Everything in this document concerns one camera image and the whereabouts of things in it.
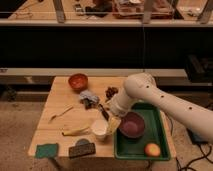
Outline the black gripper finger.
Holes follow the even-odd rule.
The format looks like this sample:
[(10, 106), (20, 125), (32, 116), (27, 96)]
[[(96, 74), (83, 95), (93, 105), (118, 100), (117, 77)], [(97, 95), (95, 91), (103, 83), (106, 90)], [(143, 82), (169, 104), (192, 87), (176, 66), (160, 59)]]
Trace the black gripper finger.
[(108, 121), (109, 120), (109, 114), (106, 112), (104, 107), (101, 104), (99, 104), (98, 109), (102, 113), (103, 117)]

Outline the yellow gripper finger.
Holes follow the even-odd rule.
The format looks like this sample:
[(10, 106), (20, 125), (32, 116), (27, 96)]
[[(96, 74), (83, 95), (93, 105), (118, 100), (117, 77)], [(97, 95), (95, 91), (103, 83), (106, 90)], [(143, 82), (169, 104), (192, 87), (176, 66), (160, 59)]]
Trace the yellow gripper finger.
[(121, 119), (118, 117), (110, 117), (108, 122), (107, 134), (113, 134), (121, 123)]

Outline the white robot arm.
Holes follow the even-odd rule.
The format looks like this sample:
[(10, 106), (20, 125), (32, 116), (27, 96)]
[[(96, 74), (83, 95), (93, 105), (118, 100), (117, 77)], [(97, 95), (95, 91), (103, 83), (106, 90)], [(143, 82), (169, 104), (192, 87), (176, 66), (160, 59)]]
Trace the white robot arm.
[(128, 76), (122, 88), (107, 102), (110, 113), (124, 117), (139, 100), (150, 103), (204, 140), (213, 143), (213, 111), (160, 90), (149, 73)]

